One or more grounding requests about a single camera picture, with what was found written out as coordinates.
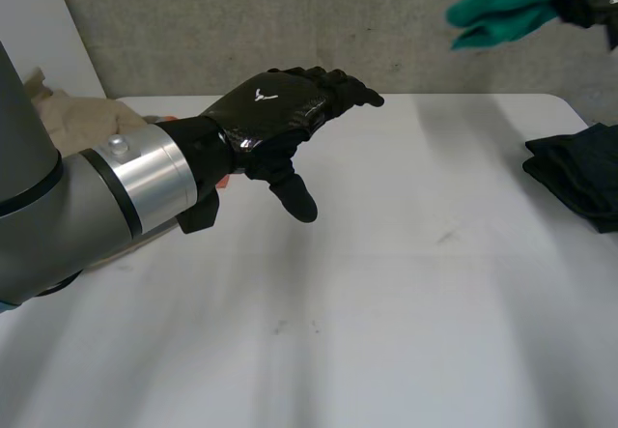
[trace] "gray robot arm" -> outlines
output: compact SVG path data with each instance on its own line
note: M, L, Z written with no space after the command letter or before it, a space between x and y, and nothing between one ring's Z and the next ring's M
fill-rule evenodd
M231 152L208 120L185 135L150 125L62 159L0 44L0 310L181 213L211 226Z

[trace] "orange object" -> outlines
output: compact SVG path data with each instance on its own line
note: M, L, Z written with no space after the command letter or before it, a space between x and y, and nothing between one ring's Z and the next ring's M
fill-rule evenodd
M223 177L221 179L221 181L218 184L216 184L216 187L217 188L225 188L228 185L229 181L230 181L230 176L226 175L225 177Z

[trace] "table surface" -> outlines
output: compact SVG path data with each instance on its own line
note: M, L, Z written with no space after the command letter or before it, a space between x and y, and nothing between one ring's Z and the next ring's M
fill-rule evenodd
M615 427L618 238L521 170L584 128L544 95L355 108L295 159L314 224L233 176L212 229L3 314L2 426Z

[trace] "gray wall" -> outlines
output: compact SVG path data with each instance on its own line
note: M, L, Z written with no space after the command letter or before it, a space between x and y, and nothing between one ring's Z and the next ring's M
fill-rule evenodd
M341 68L384 93L552 93L611 122L618 56L601 28L552 22L492 50L449 51L457 0L67 0L112 98L222 94L271 67Z

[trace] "robotic hand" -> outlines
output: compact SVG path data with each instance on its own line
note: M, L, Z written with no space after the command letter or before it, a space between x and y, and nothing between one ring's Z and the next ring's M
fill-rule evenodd
M305 183L295 173L292 157L298 145L308 141L327 121L354 105L364 104L380 107L384 99L343 71L271 69L238 86L200 117L160 127L179 143L183 140L177 130L206 130L207 124L215 124L223 132L221 138L228 147L227 153L221 150L218 158L225 162L226 173L242 172L251 180L268 182L291 215L302 222L312 222L318 209ZM192 136L201 140L206 134L197 131ZM188 148L193 148L194 153L195 143ZM185 148L183 153L188 156L191 151ZM200 167L204 158L195 157L192 169ZM200 171L195 169L195 173L199 175ZM199 196L198 204L178 217L185 233L214 224L218 197L211 187L212 180L208 183L210 192Z
M232 172L268 182L290 214L315 220L296 148L354 105L384 103L342 71L270 70L198 117L61 158L1 44L0 83L0 312L57 291L172 217L185 233L211 227L215 185Z

